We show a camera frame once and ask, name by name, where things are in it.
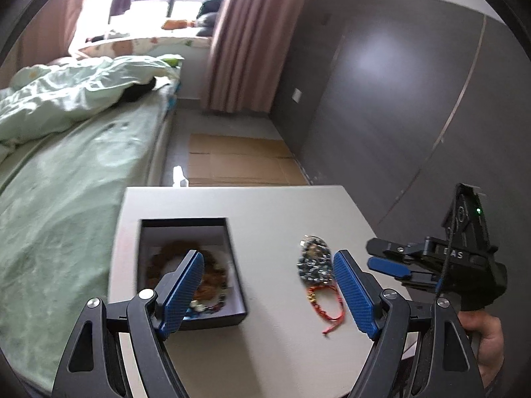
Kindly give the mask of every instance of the pillow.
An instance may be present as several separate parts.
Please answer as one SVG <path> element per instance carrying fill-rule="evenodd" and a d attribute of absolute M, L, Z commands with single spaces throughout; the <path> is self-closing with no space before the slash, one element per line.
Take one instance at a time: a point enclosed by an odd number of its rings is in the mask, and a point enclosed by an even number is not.
<path fill-rule="evenodd" d="M 214 27 L 203 27 L 201 28 L 196 36 L 197 37 L 212 37 L 214 34 Z"/>
<path fill-rule="evenodd" d="M 217 12 L 207 13 L 197 18 L 197 21 L 195 21 L 195 25 L 197 27 L 213 27 L 214 25 L 216 25 L 217 19 Z"/>
<path fill-rule="evenodd" d="M 225 0 L 204 0 L 203 4 L 201 5 L 201 8 L 199 9 L 199 13 L 197 14 L 197 18 L 200 18 L 205 13 L 219 11 L 224 1 Z"/>

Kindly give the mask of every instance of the beaded bracelet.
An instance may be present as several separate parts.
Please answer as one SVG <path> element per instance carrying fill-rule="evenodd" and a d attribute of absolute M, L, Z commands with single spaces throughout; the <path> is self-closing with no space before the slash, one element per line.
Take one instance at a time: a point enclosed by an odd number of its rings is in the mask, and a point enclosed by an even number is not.
<path fill-rule="evenodd" d="M 334 281 L 331 252 L 327 243 L 316 236 L 306 235 L 301 241 L 301 246 L 302 256 L 297 263 L 299 276 L 305 284 L 310 286 L 307 289 L 307 297 L 315 312 L 324 320 L 333 323 L 332 326 L 323 331 L 323 335 L 327 335 L 328 332 L 335 330 L 344 321 L 343 299 Z M 336 293 L 341 308 L 341 313 L 338 317 L 329 316 L 317 303 L 315 291 L 321 289 L 331 289 Z"/>
<path fill-rule="evenodd" d="M 218 301 L 214 305 L 205 305 L 203 300 L 210 300 L 217 293 L 217 287 L 222 291 L 227 289 L 227 272 L 218 264 L 214 256 L 208 251 L 202 250 L 204 259 L 204 273 L 201 284 L 194 294 L 194 299 L 185 313 L 188 318 L 197 318 L 202 314 L 214 314 L 225 307 L 227 296 L 224 292 L 219 294 Z"/>

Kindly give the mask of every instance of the hand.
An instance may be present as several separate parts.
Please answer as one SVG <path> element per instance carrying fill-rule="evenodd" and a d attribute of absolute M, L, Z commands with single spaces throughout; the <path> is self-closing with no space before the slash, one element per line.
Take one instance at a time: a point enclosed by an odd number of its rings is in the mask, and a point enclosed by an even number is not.
<path fill-rule="evenodd" d="M 458 314 L 463 329 L 481 333 L 477 364 L 483 386 L 487 387 L 503 364 L 503 331 L 501 321 L 486 311 L 461 311 Z"/>

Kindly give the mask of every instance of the blue gripper pad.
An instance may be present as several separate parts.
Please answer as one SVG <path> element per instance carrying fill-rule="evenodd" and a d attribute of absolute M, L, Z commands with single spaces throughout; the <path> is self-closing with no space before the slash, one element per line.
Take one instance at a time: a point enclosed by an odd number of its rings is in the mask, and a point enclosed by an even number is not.
<path fill-rule="evenodd" d="M 334 276 L 358 329 L 375 339 L 380 329 L 374 319 L 374 304 L 340 251 L 334 255 Z"/>
<path fill-rule="evenodd" d="M 180 265 L 175 272 L 166 274 L 160 281 L 159 286 L 170 281 L 167 276 L 180 275 L 171 277 L 172 281 L 177 278 L 175 285 L 169 290 L 163 305 L 163 314 L 160 325 L 156 328 L 159 336 L 165 340 L 169 334 L 179 330 L 183 317 L 187 312 L 193 295 L 201 283 L 204 270 L 204 260 L 201 253 L 197 253 L 187 265 Z"/>
<path fill-rule="evenodd" d="M 381 257 L 371 257 L 367 261 L 367 267 L 371 271 L 381 272 L 395 278 L 405 279 L 411 277 L 411 270 L 406 265 L 382 259 Z"/>

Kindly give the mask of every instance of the black cable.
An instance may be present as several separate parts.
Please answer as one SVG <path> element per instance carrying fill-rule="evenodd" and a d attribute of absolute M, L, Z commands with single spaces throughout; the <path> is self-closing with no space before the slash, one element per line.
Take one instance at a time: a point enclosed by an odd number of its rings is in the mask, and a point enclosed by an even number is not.
<path fill-rule="evenodd" d="M 448 273 L 448 266 L 450 264 L 450 254 L 451 254 L 453 233 L 455 231 L 455 227 L 457 226 L 457 223 L 456 223 L 457 196 L 458 194 L 456 193 L 456 195 L 453 197 L 452 219 L 450 221 L 450 234 L 448 235 L 448 246 L 446 248 L 446 255 L 444 257 L 444 263 L 442 265 L 441 276 L 439 278 L 439 281 L 437 282 L 437 286 L 435 287 L 435 298 L 438 298 L 439 295 L 441 294 L 442 286 L 444 284 L 444 279 L 446 278 L 446 275 Z"/>

